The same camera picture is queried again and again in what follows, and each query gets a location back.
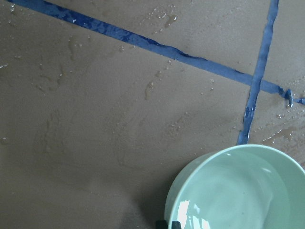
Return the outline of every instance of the blue painter's tape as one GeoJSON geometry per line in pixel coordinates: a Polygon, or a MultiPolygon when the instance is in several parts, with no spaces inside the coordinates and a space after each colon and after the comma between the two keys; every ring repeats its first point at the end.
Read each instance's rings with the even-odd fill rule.
{"type": "Polygon", "coordinates": [[[288,89],[286,92],[284,91],[284,89],[282,87],[279,87],[279,95],[282,96],[284,99],[288,100],[289,102],[289,106],[293,107],[293,102],[296,102],[298,104],[302,104],[305,105],[305,98],[299,98],[299,99],[295,99],[293,97],[293,93],[290,89],[288,89]]]}
{"type": "Polygon", "coordinates": [[[244,129],[238,136],[238,145],[247,144],[249,141],[251,124],[256,110],[256,100],[261,88],[262,78],[264,76],[265,68],[267,65],[267,59],[273,35],[273,24],[278,12],[278,2],[279,0],[271,0],[270,3],[268,22],[265,26],[261,49],[258,55],[253,81],[251,84],[249,99],[244,112],[244,129]]]}

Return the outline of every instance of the gray floor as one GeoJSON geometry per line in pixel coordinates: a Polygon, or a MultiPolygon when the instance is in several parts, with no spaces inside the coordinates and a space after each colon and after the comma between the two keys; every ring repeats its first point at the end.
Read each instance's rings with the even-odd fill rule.
{"type": "MultiPolygon", "coordinates": [[[[248,74],[269,7],[51,2],[248,74]]],[[[177,173],[236,145],[249,86],[11,5],[0,0],[0,228],[153,229],[177,173]]],[[[280,1],[264,77],[297,97],[304,7],[280,1]]],[[[305,167],[305,106],[265,92],[257,105],[250,143],[305,167]]]]}

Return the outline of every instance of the bowl rim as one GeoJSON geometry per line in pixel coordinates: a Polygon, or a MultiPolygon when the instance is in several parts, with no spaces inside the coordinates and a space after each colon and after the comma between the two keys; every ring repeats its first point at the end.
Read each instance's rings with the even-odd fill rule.
{"type": "Polygon", "coordinates": [[[188,176],[188,178],[183,182],[178,194],[176,195],[175,197],[175,200],[173,202],[173,205],[170,209],[170,215],[169,215],[169,218],[168,218],[168,229],[172,229],[172,225],[171,223],[169,222],[172,222],[173,221],[173,214],[174,214],[174,209],[177,208],[177,201],[179,199],[179,197],[181,196],[182,192],[185,190],[185,187],[187,186],[187,184],[189,183],[189,181],[193,178],[193,176],[198,172],[198,170],[200,170],[203,166],[205,166],[207,163],[209,163],[210,161],[212,161],[214,158],[218,157],[219,155],[222,155],[224,153],[227,153],[228,151],[232,151],[232,150],[235,150],[235,149],[239,149],[239,148],[252,148],[252,147],[257,147],[257,148],[264,148],[264,149],[268,149],[268,150],[271,150],[271,151],[274,151],[282,156],[284,156],[286,159],[290,160],[291,162],[293,162],[294,165],[296,165],[302,172],[303,174],[305,175],[305,170],[301,167],[301,165],[295,161],[292,157],[290,157],[289,155],[287,155],[286,153],[278,150],[278,149],[275,149],[273,147],[270,147],[270,146],[264,146],[264,145],[259,145],[259,144],[246,144],[246,145],[238,145],[238,146],[232,146],[232,147],[229,147],[229,148],[226,148],[226,149],[223,149],[217,153],[214,153],[213,155],[209,156],[207,159],[205,159],[202,163],[200,163],[194,170],[193,172],[191,172],[191,174],[188,176]]]}

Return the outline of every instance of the dark object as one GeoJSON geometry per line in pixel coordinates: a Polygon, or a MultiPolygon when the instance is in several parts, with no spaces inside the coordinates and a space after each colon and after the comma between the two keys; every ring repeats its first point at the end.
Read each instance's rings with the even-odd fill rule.
{"type": "MultiPolygon", "coordinates": [[[[167,229],[167,222],[165,220],[156,221],[156,229],[167,229]]],[[[178,221],[172,222],[172,229],[181,229],[181,224],[178,221]]]]}

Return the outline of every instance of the mint green bowl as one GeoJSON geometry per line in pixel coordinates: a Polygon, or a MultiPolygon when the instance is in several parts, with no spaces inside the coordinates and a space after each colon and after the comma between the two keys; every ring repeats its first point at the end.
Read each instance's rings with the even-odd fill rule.
{"type": "Polygon", "coordinates": [[[173,182],[165,220],[169,229],[305,229],[305,171],[268,146],[203,155],[173,182]]]}

